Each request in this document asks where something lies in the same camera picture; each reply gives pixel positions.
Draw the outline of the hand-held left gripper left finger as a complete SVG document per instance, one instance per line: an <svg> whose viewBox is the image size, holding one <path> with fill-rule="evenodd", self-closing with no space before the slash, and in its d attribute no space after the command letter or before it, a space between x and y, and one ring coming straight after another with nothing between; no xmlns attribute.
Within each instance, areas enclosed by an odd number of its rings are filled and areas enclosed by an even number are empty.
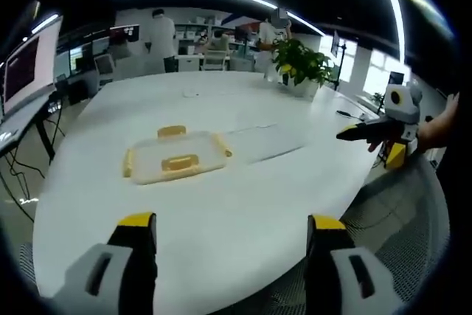
<svg viewBox="0 0 472 315"><path fill-rule="evenodd" d="M129 215L70 265L52 304L59 314L152 314L156 253L156 214Z"/></svg>

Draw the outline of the person's right hand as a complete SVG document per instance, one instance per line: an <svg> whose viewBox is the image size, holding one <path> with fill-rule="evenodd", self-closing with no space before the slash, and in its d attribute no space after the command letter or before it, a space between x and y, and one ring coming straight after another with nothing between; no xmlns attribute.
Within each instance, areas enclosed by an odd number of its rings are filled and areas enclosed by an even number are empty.
<svg viewBox="0 0 472 315"><path fill-rule="evenodd" d="M458 115L459 97L458 92L447 102L444 111L439 116L419 127L417 148L421 153L430 149L444 148L448 144Z"/></svg>

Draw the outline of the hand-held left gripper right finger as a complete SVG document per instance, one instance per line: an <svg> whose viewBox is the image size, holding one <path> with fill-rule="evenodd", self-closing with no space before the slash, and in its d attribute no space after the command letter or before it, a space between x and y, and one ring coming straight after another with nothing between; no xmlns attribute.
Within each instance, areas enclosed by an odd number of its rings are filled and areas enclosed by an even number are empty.
<svg viewBox="0 0 472 315"><path fill-rule="evenodd" d="M308 216L305 256L307 314L396 314L403 301L387 267L357 247L335 218Z"/></svg>

